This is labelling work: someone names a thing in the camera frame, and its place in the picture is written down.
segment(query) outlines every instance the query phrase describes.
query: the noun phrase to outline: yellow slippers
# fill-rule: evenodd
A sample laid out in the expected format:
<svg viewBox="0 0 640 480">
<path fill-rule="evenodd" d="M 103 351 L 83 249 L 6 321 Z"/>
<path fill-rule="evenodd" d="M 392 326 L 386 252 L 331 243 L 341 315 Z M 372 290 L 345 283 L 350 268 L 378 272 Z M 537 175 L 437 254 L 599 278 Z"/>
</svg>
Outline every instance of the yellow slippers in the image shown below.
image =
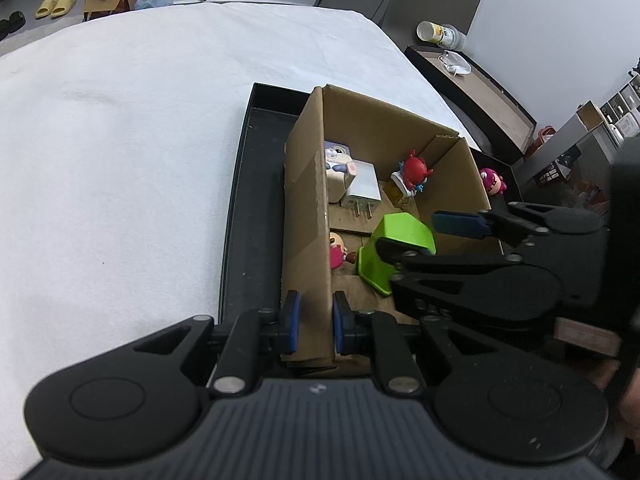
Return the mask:
<svg viewBox="0 0 640 480">
<path fill-rule="evenodd" d="M 44 0 L 36 10 L 36 20 L 49 16 L 55 4 L 55 0 Z"/>
<path fill-rule="evenodd" d="M 75 4 L 76 0 L 58 0 L 51 11 L 51 17 L 59 18 L 60 16 L 64 16 Z"/>
</svg>

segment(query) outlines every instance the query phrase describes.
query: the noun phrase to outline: charger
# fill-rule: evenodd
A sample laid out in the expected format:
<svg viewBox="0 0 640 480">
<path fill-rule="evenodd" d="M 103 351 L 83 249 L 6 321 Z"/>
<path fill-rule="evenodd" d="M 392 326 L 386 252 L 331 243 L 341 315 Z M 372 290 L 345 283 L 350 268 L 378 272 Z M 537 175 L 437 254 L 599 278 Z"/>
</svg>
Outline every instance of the charger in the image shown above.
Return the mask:
<svg viewBox="0 0 640 480">
<path fill-rule="evenodd" d="M 356 177 L 344 193 L 340 205 L 354 209 L 356 216 L 360 216 L 360 212 L 365 212 L 367 218 L 371 220 L 372 211 L 380 203 L 380 188 L 378 187 L 376 170 L 373 164 L 368 162 L 361 160 L 353 162 L 356 165 Z"/>
</svg>

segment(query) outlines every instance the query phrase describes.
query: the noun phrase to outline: green plastic container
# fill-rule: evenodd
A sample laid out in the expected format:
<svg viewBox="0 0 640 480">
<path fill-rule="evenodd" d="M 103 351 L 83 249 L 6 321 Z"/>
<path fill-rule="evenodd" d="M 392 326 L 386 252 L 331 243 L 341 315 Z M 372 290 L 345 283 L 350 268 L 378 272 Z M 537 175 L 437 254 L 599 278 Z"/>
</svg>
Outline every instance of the green plastic container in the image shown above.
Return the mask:
<svg viewBox="0 0 640 480">
<path fill-rule="evenodd" d="M 380 294 L 389 296 L 389 277 L 396 273 L 396 269 L 378 256 L 376 241 L 380 237 L 405 243 L 407 250 L 428 249 L 431 254 L 436 253 L 436 245 L 431 230 L 409 213 L 392 213 L 382 217 L 369 241 L 358 251 L 358 274 Z"/>
</svg>

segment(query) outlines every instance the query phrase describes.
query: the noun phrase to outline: white tablecloth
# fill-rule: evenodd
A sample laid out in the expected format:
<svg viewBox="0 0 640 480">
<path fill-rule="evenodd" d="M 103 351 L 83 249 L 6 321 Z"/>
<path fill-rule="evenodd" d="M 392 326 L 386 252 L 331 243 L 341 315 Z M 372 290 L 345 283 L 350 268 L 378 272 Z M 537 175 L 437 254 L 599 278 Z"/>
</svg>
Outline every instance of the white tablecloth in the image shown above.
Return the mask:
<svg viewBox="0 0 640 480">
<path fill-rule="evenodd" d="M 22 404 L 44 375 L 216 314 L 254 82 L 342 86 L 450 126 L 475 146 L 391 40 L 355 12 L 142 10 L 1 57 L 0 479 L 38 459 Z"/>
</svg>

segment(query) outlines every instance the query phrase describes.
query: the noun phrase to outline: black shoe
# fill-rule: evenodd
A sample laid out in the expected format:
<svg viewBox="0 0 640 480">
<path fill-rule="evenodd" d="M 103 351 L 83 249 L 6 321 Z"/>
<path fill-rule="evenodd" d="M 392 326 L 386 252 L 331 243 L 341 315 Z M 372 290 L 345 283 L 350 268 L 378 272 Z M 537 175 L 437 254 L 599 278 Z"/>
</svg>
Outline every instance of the black shoe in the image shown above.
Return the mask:
<svg viewBox="0 0 640 480">
<path fill-rule="evenodd" d="M 24 19 L 24 14 L 20 10 L 12 12 L 9 16 L 9 34 L 13 34 L 16 30 L 24 27 L 27 20 Z"/>
<path fill-rule="evenodd" d="M 0 41 L 9 35 L 9 20 L 0 20 Z"/>
</svg>

